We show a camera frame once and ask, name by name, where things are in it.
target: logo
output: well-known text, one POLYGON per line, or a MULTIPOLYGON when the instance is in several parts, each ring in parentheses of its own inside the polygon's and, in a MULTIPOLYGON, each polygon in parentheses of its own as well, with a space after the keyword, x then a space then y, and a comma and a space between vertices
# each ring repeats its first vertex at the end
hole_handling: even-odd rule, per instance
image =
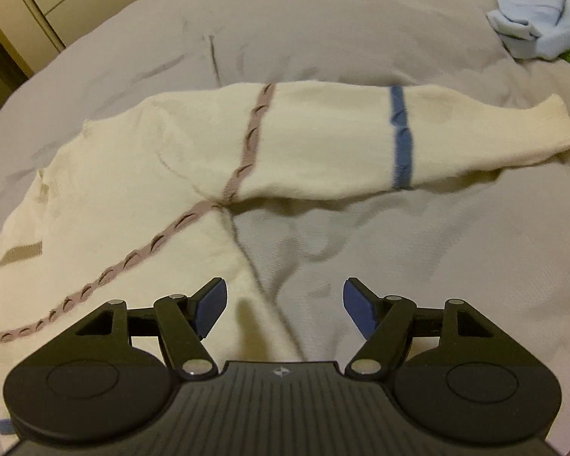
POLYGON ((281 377, 281 379, 283 379, 283 377, 285 377, 291 373, 291 370, 289 370, 289 368, 279 367, 279 368, 275 368, 275 370, 273 370, 272 373, 274 373, 276 376, 279 376, 279 377, 281 377))

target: circular cap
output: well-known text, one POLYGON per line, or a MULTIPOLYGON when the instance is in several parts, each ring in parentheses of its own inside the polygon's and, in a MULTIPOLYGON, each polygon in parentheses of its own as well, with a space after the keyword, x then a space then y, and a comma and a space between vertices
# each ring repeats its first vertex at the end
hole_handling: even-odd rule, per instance
POLYGON ((213 364, 209 360, 194 358, 185 362, 182 368, 189 375, 204 375, 210 373, 213 364))
POLYGON ((394 374, 395 398, 424 429, 490 446, 528 439, 552 423, 561 392, 546 367, 481 361, 452 365, 449 354, 426 351, 394 374))
POLYGON ((172 387, 161 361, 141 350, 106 360, 68 359, 55 366, 36 357, 11 370, 4 402, 24 439, 68 446, 107 442, 160 413, 172 387))
POLYGON ((519 383, 505 367, 475 362, 451 369, 447 374, 447 385, 462 399, 497 403, 511 397, 519 383))
POLYGON ((355 360, 351 364, 351 368, 354 372, 360 375, 373 375, 377 374, 382 366, 376 362, 375 360, 369 358, 362 358, 359 360, 355 360))
POLYGON ((59 365, 47 377, 55 394, 70 399, 88 399, 110 391, 119 381, 119 371, 108 362, 77 360, 59 365))

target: sweater sleeve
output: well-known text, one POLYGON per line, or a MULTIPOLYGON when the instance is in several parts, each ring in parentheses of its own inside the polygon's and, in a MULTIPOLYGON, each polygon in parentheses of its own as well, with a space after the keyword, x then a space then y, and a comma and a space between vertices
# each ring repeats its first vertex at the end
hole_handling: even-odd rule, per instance
POLYGON ((555 96, 518 110, 435 85, 308 81, 195 94, 211 98, 186 106, 194 111, 185 118, 181 96, 172 97, 169 114, 181 121, 161 156, 224 204, 370 195, 538 163, 570 149, 570 118, 555 96))

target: blue stripe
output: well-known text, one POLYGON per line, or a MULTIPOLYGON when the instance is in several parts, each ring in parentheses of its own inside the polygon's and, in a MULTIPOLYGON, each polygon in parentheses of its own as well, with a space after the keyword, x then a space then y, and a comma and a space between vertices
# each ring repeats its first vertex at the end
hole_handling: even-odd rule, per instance
POLYGON ((407 111, 403 88, 400 85, 391 87, 391 124, 395 127, 395 171, 393 188, 409 188, 412 182, 412 150, 414 141, 412 131, 407 124, 407 111))
POLYGON ((0 420, 0 435, 13 435, 15 429, 10 418, 3 418, 0 420))

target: ribbed black surface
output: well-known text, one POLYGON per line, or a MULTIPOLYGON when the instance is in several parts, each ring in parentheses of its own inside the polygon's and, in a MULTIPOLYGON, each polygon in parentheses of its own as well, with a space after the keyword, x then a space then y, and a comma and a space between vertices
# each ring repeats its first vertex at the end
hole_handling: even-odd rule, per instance
POLYGON ((332 363, 232 362, 216 379, 184 385, 159 420, 127 440, 86 450, 24 443, 12 456, 556 454, 537 440, 486 450, 430 437, 396 411, 379 385, 347 379, 332 363))

